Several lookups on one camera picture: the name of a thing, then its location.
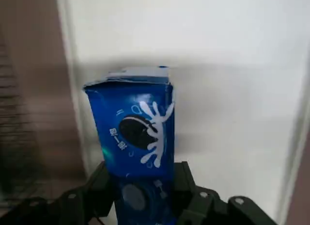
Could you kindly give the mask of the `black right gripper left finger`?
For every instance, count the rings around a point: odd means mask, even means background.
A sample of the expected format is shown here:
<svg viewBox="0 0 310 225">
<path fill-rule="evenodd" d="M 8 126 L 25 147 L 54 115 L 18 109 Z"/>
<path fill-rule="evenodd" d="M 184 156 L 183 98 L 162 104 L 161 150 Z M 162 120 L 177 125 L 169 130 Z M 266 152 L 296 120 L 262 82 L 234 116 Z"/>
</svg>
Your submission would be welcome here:
<svg viewBox="0 0 310 225">
<path fill-rule="evenodd" d="M 48 202 L 42 197 L 23 200 L 0 217 L 2 225 L 87 225 L 108 216 L 114 201 L 110 175 L 101 162 L 85 185 Z"/>
</svg>

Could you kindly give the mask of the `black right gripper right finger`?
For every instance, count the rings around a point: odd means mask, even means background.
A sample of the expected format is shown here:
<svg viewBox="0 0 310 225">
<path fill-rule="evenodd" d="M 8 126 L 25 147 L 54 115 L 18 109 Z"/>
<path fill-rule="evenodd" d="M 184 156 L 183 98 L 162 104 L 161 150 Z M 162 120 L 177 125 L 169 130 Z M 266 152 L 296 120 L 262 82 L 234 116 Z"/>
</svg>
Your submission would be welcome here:
<svg viewBox="0 0 310 225">
<path fill-rule="evenodd" d="M 227 202 L 196 185 L 186 161 L 174 164 L 173 213 L 177 225 L 275 225 L 254 201 L 233 196 Z"/>
</svg>

